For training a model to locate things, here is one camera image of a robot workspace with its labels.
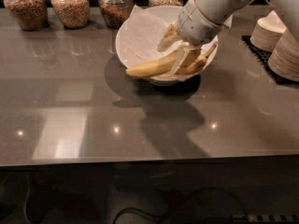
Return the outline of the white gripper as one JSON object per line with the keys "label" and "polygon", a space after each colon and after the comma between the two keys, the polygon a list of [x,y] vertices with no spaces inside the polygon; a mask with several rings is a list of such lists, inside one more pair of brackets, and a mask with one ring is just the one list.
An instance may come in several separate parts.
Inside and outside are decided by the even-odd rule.
{"label": "white gripper", "polygon": [[205,17],[195,0],[189,0],[178,14],[178,21],[172,22],[162,36],[157,50],[164,52],[181,38],[191,45],[181,44],[171,75],[185,75],[187,68],[201,54],[201,47],[213,40],[222,30],[232,26],[233,16],[224,20],[223,24],[216,24]]}

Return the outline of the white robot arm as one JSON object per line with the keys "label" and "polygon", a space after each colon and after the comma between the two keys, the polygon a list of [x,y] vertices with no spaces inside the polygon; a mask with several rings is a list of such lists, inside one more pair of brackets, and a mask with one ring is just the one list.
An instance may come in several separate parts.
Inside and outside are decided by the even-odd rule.
{"label": "white robot arm", "polygon": [[[182,40],[201,48],[222,29],[236,11],[253,0],[188,0],[161,39],[158,50],[165,51]],[[264,0],[273,8],[293,37],[299,38],[299,0]]]}

